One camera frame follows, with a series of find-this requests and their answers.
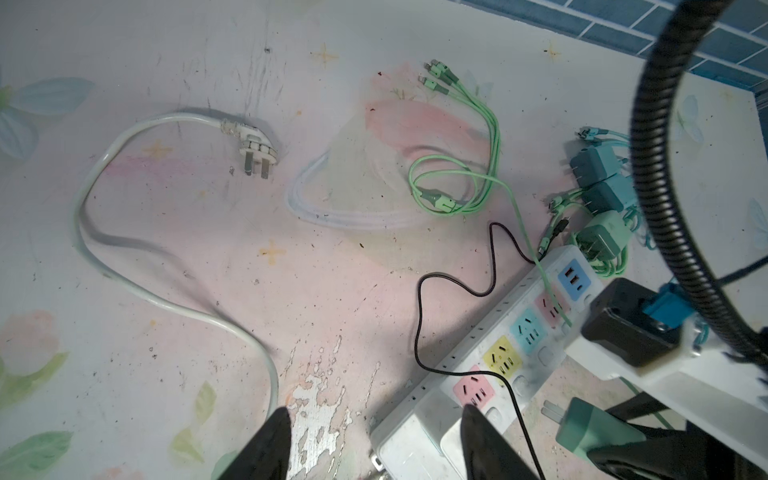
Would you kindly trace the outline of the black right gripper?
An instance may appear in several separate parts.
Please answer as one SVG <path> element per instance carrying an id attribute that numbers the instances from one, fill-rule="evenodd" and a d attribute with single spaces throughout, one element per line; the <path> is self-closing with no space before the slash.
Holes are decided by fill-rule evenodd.
<path id="1" fill-rule="evenodd" d="M 683 430 L 650 428 L 634 419 L 667 408 L 639 393 L 607 410 L 621 425 L 644 435 L 640 441 L 591 449 L 587 458 L 616 479 L 765 479 L 767 472 L 691 422 Z"/>

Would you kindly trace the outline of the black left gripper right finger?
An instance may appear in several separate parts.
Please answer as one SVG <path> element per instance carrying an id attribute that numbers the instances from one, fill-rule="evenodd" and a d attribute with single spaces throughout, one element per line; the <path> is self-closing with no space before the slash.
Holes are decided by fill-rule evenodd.
<path id="1" fill-rule="evenodd" d="M 533 471 L 472 404 L 463 407 L 460 437 L 468 479 L 536 479 Z"/>

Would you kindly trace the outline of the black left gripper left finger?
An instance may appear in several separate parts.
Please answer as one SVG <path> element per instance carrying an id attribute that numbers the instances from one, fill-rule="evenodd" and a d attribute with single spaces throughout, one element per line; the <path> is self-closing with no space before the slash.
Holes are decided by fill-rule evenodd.
<path id="1" fill-rule="evenodd" d="M 285 480 L 292 444 L 291 417 L 277 408 L 221 474 L 221 480 Z"/>

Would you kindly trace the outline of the white power strip colourful sockets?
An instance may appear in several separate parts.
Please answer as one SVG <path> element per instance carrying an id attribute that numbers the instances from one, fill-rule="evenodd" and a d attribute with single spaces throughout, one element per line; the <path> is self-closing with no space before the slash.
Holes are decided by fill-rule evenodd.
<path id="1" fill-rule="evenodd" d="M 460 479 L 440 439 L 463 407 L 504 432 L 565 359 L 602 290 L 577 247 L 551 250 L 373 430 L 374 467 L 393 479 Z"/>

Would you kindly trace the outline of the light green charger with prongs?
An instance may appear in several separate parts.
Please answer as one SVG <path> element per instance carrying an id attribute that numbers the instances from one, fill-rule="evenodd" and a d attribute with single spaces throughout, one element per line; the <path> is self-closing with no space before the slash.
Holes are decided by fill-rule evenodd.
<path id="1" fill-rule="evenodd" d="M 566 409 L 545 400 L 541 413 L 558 424 L 556 442 L 584 460 L 593 449 L 646 440 L 637 428 L 577 397 L 571 399 Z"/>

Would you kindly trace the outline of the light green charger adapter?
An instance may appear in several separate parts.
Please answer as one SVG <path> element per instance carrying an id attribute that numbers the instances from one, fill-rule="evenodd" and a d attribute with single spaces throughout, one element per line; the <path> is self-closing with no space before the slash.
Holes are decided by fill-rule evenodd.
<path id="1" fill-rule="evenodd" d="M 617 211 L 607 211 L 593 217 L 575 235 L 575 241 L 590 261 L 610 262 L 627 247 L 632 231 Z"/>

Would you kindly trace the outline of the white USB charger adapter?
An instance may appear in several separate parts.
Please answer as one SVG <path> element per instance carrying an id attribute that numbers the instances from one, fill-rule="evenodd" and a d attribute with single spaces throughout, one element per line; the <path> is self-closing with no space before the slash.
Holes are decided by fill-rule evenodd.
<path id="1" fill-rule="evenodd" d="M 453 422 L 443 434 L 440 439 L 440 449 L 459 478 L 467 480 L 467 469 L 461 439 L 461 418 Z"/>

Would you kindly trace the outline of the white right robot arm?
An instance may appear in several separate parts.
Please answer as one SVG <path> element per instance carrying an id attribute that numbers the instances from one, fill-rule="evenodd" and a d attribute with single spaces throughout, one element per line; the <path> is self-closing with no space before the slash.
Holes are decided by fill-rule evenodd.
<path id="1" fill-rule="evenodd" d="M 741 142 L 734 114 L 714 111 L 713 153 L 676 152 L 672 118 L 685 69 L 729 8 L 683 1 L 637 84 L 630 122 L 632 174 L 657 251 L 699 317 L 707 342 L 693 346 L 691 321 L 670 353 L 633 367 L 585 339 L 574 357 L 598 376 L 622 376 L 759 468 L 767 465 L 767 267 L 757 259 L 748 204 L 767 199 L 761 141 Z"/>

